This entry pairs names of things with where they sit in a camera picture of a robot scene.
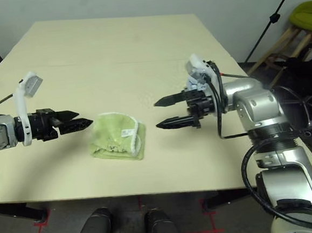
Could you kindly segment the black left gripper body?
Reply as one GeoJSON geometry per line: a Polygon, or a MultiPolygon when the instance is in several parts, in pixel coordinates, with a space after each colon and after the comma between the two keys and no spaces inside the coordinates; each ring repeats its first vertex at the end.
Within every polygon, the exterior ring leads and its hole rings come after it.
{"type": "Polygon", "coordinates": [[[58,138],[58,133],[53,127],[53,118],[55,116],[54,110],[51,109],[39,109],[32,114],[28,114],[32,139],[42,140],[46,142],[48,140],[54,140],[58,138]]]}

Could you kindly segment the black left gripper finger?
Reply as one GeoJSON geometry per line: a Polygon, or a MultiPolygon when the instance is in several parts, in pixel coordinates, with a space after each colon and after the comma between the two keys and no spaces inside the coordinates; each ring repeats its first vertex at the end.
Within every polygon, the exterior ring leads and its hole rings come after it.
{"type": "Polygon", "coordinates": [[[54,112],[52,115],[53,123],[65,123],[71,121],[75,117],[79,116],[77,112],[72,112],[69,110],[54,112]]]}
{"type": "Polygon", "coordinates": [[[60,134],[68,134],[76,131],[81,131],[89,127],[93,123],[90,119],[78,118],[67,121],[58,126],[60,134]]]}

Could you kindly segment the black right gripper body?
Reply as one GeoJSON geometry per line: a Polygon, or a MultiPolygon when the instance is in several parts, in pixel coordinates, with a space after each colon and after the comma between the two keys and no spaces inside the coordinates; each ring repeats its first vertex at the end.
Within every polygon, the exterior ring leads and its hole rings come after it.
{"type": "Polygon", "coordinates": [[[200,119],[204,116],[214,113],[216,111],[214,100],[212,96],[207,96],[200,90],[183,91],[184,100],[187,103],[188,117],[186,118],[186,125],[200,128],[200,119]]]}

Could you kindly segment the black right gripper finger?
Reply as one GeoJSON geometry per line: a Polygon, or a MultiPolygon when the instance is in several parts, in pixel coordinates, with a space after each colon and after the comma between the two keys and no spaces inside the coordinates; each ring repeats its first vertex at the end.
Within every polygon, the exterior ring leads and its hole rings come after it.
{"type": "Polygon", "coordinates": [[[165,96],[159,99],[154,106],[155,107],[169,107],[176,103],[185,101],[185,92],[176,93],[173,95],[165,96]]]}
{"type": "Polygon", "coordinates": [[[197,127],[197,121],[193,116],[173,117],[163,120],[156,125],[160,129],[177,129],[183,127],[197,127]]]}

